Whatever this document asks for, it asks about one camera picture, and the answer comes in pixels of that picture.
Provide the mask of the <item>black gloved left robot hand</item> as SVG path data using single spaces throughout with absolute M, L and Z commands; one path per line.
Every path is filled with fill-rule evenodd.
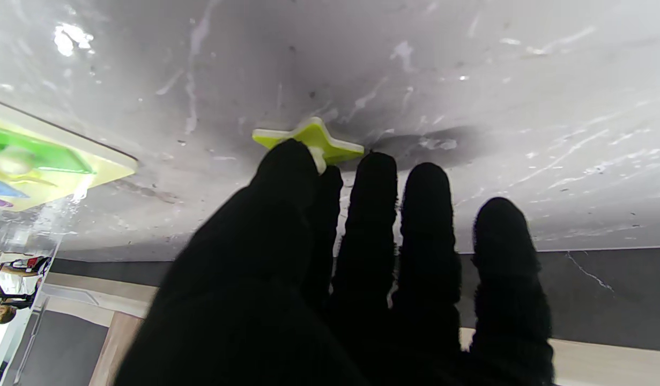
M 479 283 L 459 338 L 462 262 L 447 173 L 415 166 L 396 249 L 397 164 L 344 181 L 289 139 L 191 237 L 163 279 L 114 385 L 553 385 L 551 313 L 524 214 L 494 197 L 474 223 Z

